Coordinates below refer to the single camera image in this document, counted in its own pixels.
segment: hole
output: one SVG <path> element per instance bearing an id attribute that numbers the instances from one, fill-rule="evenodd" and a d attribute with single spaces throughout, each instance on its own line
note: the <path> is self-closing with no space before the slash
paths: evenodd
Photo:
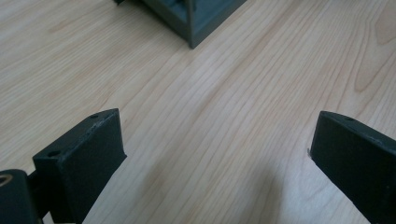
<path id="1" fill-rule="evenodd" d="M 0 187 L 8 184 L 11 181 L 12 175 L 0 175 Z"/>
<path id="2" fill-rule="evenodd" d="M 48 156 L 51 158 L 55 158 L 58 157 L 59 154 L 61 154 L 61 151 L 51 151 Z"/>

